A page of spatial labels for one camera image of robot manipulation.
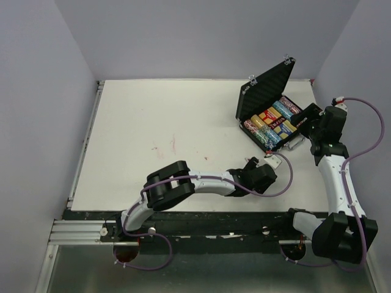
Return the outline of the light blue chip stack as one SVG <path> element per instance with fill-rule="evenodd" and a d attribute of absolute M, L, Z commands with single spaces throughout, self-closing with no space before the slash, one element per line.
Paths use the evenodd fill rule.
<path fill-rule="evenodd" d="M 290 112 L 289 110 L 283 110 L 282 115 L 285 117 L 286 120 L 291 121 L 293 113 Z"/>
<path fill-rule="evenodd" d="M 280 102 L 280 101 L 275 101 L 273 104 L 273 108 L 280 112 L 281 114 L 289 114 L 290 111 Z"/>
<path fill-rule="evenodd" d="M 267 138 L 275 145 L 277 145 L 282 140 L 282 138 L 270 128 L 265 128 L 263 131 Z"/>

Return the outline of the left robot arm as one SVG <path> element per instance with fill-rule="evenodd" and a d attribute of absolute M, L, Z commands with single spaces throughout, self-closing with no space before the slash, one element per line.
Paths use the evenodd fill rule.
<path fill-rule="evenodd" d="M 186 161 L 176 161 L 153 172 L 147 176 L 139 199 L 122 212 L 114 233 L 120 240 L 129 241 L 154 213 L 171 209 L 194 194 L 263 197 L 277 175 L 270 165 L 258 163 L 253 157 L 244 168 L 208 173 L 189 168 Z"/>

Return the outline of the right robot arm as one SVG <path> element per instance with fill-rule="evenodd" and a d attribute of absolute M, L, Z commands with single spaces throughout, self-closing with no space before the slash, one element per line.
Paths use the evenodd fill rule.
<path fill-rule="evenodd" d="M 300 234 L 312 242 L 316 256 L 362 264 L 378 232 L 378 225 L 361 208 L 349 172 L 350 156 L 340 142 L 347 119 L 343 102 L 321 109 L 312 103 L 291 118 L 291 124 L 310 140 L 310 152 L 324 181 L 328 215 L 324 220 L 311 212 L 290 209 L 293 218 L 281 224 L 288 239 Z"/>

